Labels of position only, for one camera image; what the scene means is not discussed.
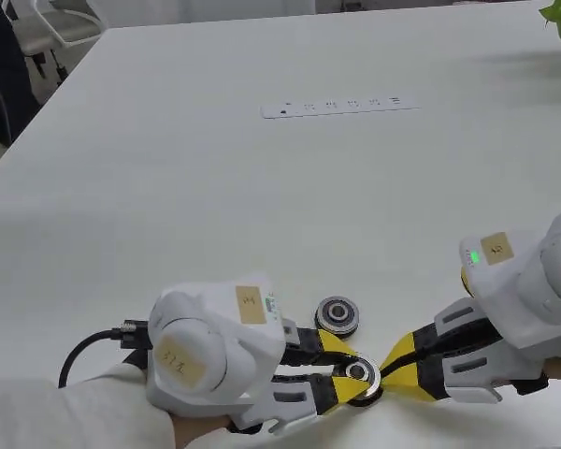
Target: chair leg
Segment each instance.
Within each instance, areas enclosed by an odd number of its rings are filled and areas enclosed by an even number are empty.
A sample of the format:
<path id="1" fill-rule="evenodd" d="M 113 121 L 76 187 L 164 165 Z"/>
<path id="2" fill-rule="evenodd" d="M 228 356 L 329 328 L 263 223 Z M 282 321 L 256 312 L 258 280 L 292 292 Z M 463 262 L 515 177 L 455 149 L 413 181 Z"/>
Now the chair leg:
<path id="1" fill-rule="evenodd" d="M 63 82 L 65 82 L 66 78 L 68 77 L 68 70 L 66 70 L 66 67 L 64 65 L 61 65 L 58 62 L 54 50 L 50 50 L 50 53 L 52 53 L 52 58 L 54 59 L 54 63 L 56 64 L 56 73 L 58 74 L 58 78 L 60 78 L 60 82 L 58 83 L 58 85 L 60 86 Z"/>
<path id="2" fill-rule="evenodd" d="M 37 72 L 39 73 L 39 76 L 45 80 L 46 79 L 46 72 L 45 72 L 42 64 L 46 63 L 46 55 L 44 53 L 34 54 L 31 57 L 31 60 L 34 62 L 34 65 L 36 66 Z"/>

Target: power strip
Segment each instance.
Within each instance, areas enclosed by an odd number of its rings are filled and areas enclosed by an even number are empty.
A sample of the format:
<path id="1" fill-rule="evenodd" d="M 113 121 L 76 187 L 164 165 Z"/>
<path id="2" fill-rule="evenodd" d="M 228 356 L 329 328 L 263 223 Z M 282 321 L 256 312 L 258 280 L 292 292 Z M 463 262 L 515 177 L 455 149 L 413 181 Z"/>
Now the power strip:
<path id="1" fill-rule="evenodd" d="M 416 103 L 402 96 L 370 96 L 361 99 L 324 100 L 312 103 L 281 103 L 278 105 L 262 106 L 260 112 L 265 119 L 284 119 L 288 117 L 356 114 L 359 112 L 418 108 L 419 106 Z"/>

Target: metal ring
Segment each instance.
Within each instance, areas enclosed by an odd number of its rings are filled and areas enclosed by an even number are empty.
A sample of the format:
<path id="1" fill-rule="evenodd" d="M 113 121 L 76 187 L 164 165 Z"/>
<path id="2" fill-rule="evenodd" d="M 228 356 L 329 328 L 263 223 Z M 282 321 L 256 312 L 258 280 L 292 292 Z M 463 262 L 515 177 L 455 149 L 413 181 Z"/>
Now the metal ring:
<path id="1" fill-rule="evenodd" d="M 347 376 L 351 377 L 352 379 L 358 379 L 357 374 L 359 374 L 360 371 L 358 370 L 357 373 L 355 373 L 355 376 L 353 371 L 354 369 L 356 369 L 356 367 L 363 368 L 366 374 L 363 376 L 363 378 L 359 378 L 358 380 L 368 382 L 370 384 L 370 388 L 358 397 L 350 400 L 348 404 L 352 405 L 353 407 L 367 407 L 376 402 L 382 396 L 383 390 L 381 387 L 381 369 L 379 368 L 378 364 L 371 358 L 362 354 L 358 354 L 357 357 L 359 358 L 359 360 L 351 363 L 351 365 L 348 365 L 344 368 L 335 368 L 335 370 L 333 371 L 333 375 Z"/>
<path id="2" fill-rule="evenodd" d="M 346 339 L 359 326 L 359 310 L 346 297 L 328 297 L 316 309 L 315 322 L 319 329 Z"/>

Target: table surface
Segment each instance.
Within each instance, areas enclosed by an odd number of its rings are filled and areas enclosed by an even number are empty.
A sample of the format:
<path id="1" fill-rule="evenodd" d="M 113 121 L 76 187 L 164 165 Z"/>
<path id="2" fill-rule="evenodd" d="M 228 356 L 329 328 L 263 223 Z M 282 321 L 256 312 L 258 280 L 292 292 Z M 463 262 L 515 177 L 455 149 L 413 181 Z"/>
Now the table surface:
<path id="1" fill-rule="evenodd" d="M 164 287 L 264 269 L 284 314 L 361 310 L 379 361 L 464 294 L 459 240 L 561 211 L 561 43 L 536 3 L 111 30 L 0 161 L 0 376 L 147 317 Z M 421 108 L 265 120 L 285 100 Z M 88 350 L 72 379 L 122 359 Z M 561 382 L 498 406 L 387 397 L 225 447 L 561 444 Z M 214 445 L 220 435 L 201 442 Z"/>

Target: paper label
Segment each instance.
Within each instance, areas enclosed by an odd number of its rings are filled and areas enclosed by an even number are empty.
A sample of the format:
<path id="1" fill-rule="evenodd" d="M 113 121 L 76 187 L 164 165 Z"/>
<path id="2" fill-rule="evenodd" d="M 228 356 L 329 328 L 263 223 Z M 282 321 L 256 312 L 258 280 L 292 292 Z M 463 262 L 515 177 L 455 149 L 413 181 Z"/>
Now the paper label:
<path id="1" fill-rule="evenodd" d="M 154 354 L 169 374 L 189 388 L 195 388 L 206 374 L 206 366 L 170 337 L 158 343 Z"/>
<path id="2" fill-rule="evenodd" d="M 264 303 L 258 287 L 238 285 L 235 287 L 237 304 L 244 325 L 265 325 Z"/>
<path id="3" fill-rule="evenodd" d="M 498 232 L 480 240 L 482 251 L 488 265 L 496 265 L 513 258 L 513 249 L 509 244 L 507 234 Z"/>

